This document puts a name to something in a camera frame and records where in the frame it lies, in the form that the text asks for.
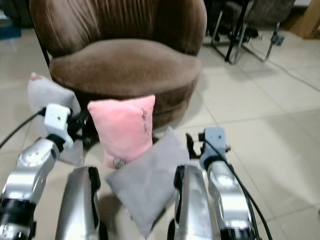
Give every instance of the pink pillow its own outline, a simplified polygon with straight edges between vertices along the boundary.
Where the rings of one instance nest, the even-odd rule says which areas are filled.
[[[88,104],[104,150],[104,166],[120,168],[152,147],[154,105],[154,95]]]

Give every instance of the velvet upholstery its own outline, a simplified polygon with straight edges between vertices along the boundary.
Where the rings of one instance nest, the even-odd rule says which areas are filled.
[[[30,0],[52,79],[89,101],[154,94],[153,125],[185,112],[201,71],[203,0]]]

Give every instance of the chair leg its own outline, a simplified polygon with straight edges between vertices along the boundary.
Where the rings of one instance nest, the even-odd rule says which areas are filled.
[[[240,49],[241,49],[241,47],[242,47],[242,42],[243,42],[243,40],[244,40],[244,36],[245,36],[245,32],[246,32],[247,26],[248,26],[248,25],[247,25],[246,23],[243,23],[242,31],[241,31],[241,36],[240,36],[240,40],[239,40],[238,47],[237,47],[236,52],[235,52],[233,64],[236,64],[237,61],[238,61],[239,52],[240,52]]]
[[[274,44],[275,44],[275,43],[274,43],[274,37],[278,34],[279,27],[280,27],[280,22],[278,22],[278,23],[276,24],[276,27],[275,27],[275,29],[274,29],[272,38],[271,38],[271,40],[270,40],[270,46],[269,46],[269,49],[268,49],[268,52],[267,52],[267,54],[266,54],[266,56],[265,56],[264,61],[266,61],[266,60],[269,59],[271,50],[272,50],[272,48],[273,48],[273,46],[274,46]]]
[[[222,14],[223,14],[223,11],[221,10],[220,14],[219,14],[219,17],[218,17],[218,21],[216,22],[216,25],[215,25],[215,28],[214,28],[214,32],[213,32],[212,39],[211,39],[211,44],[213,44],[215,42],[215,37],[216,37],[217,32],[218,32],[218,28],[219,28],[219,25],[220,25]]]

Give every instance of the gray pillow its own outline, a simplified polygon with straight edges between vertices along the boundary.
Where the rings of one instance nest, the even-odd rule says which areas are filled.
[[[105,180],[144,237],[175,193],[174,177],[178,165],[189,162],[187,148],[169,127],[165,135],[143,155]]]
[[[58,85],[44,76],[33,73],[27,89],[29,104],[33,113],[36,113],[48,104],[60,104],[71,108],[73,115],[81,111],[79,102],[73,91]],[[46,137],[48,133],[45,129],[45,118],[37,116],[34,121],[36,121],[39,137]],[[59,160],[75,166],[82,166],[85,162],[82,141],[76,140],[72,149],[66,149],[61,153]]]

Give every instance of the wire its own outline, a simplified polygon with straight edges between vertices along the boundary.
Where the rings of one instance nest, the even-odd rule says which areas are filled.
[[[6,142],[14,135],[16,132],[18,132],[24,125],[29,123],[32,119],[34,119],[38,115],[45,115],[46,108],[42,108],[37,113],[33,114],[31,117],[29,117],[27,120],[25,120],[23,123],[21,123],[15,130],[13,130],[1,143],[0,143],[0,149],[6,144]]]
[[[249,45],[252,47],[252,49],[255,50],[257,53],[262,54],[262,55],[264,54],[263,52],[261,52],[261,51],[259,51],[258,49],[256,49],[255,46],[254,46],[254,44],[253,44],[252,42],[248,42],[248,44],[249,44]],[[310,88],[316,90],[317,92],[320,92],[320,89],[319,89],[319,88],[315,87],[314,85],[310,84],[309,82],[307,82],[307,81],[305,81],[305,80],[303,80],[303,79],[301,79],[301,78],[299,78],[299,77],[296,77],[296,76],[292,75],[285,67],[279,65],[278,63],[276,63],[276,62],[274,62],[274,61],[272,61],[272,60],[270,60],[270,59],[268,59],[268,61],[269,61],[271,64],[273,64],[274,66],[280,68],[282,71],[284,71],[284,72],[285,72],[287,75],[289,75],[290,77],[292,77],[292,78],[294,78],[294,79],[302,82],[302,83],[305,84],[305,85],[308,85]]]
[[[248,192],[248,190],[246,189],[246,187],[243,185],[243,183],[241,182],[240,178],[238,177],[238,175],[236,174],[235,170],[233,169],[233,167],[228,163],[227,159],[225,156],[223,156],[219,150],[217,148],[215,148],[209,141],[205,140],[205,142],[216,152],[216,154],[224,161],[224,163],[228,166],[228,168],[230,169],[230,171],[233,173],[234,177],[236,178],[236,180],[238,181],[247,201],[248,201],[248,207],[249,207],[249,212],[251,214],[251,218],[252,218],[252,225],[253,225],[253,229],[255,231],[256,237],[257,239],[260,239],[259,233],[258,233],[258,227],[257,227],[257,222],[256,222],[256,218],[255,218],[255,213],[252,209],[251,206],[251,202],[254,205],[254,208],[256,209],[256,211],[258,212],[261,221],[263,223],[263,226],[265,228],[266,231],[266,235],[268,236],[269,240],[273,240],[267,221],[265,220],[265,217],[263,216],[262,212],[260,211],[257,203],[255,202],[255,200],[253,199],[253,197],[250,195],[250,193]]]

